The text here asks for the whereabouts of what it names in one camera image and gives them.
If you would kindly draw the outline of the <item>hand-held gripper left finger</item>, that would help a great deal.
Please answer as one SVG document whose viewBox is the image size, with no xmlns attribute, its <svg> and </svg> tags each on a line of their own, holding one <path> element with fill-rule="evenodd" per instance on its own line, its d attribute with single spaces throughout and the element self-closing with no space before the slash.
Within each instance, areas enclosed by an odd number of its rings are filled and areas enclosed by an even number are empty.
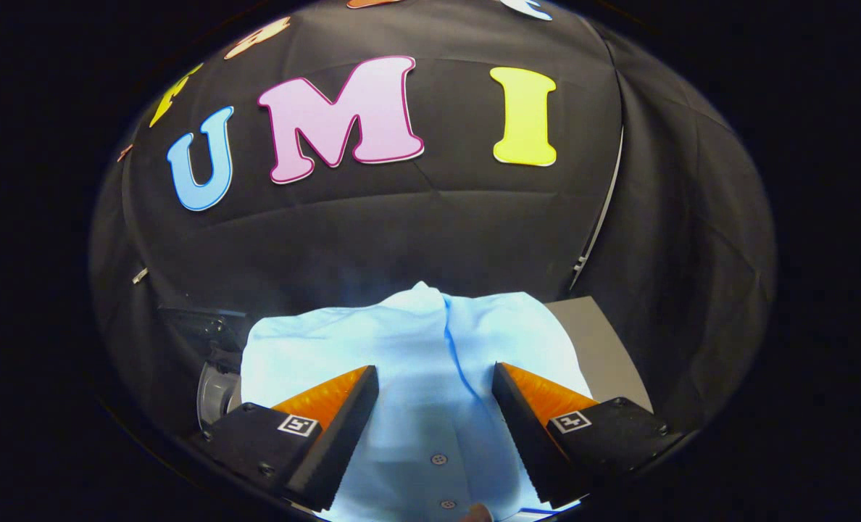
<svg viewBox="0 0 861 522">
<path fill-rule="evenodd" d="M 245 402 L 190 439 L 204 462 L 276 505 L 331 508 L 380 393 L 365 365 L 272 407 Z"/>
</svg>

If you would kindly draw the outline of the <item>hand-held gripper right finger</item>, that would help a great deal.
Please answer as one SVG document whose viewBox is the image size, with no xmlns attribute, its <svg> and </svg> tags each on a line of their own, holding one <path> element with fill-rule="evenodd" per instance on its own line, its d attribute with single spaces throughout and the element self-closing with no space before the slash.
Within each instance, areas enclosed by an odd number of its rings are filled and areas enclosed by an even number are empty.
<svg viewBox="0 0 861 522">
<path fill-rule="evenodd" d="M 505 362 L 491 393 L 538 499 L 557 510 L 629 482 L 686 438 L 626 397 L 599 402 Z"/>
</svg>

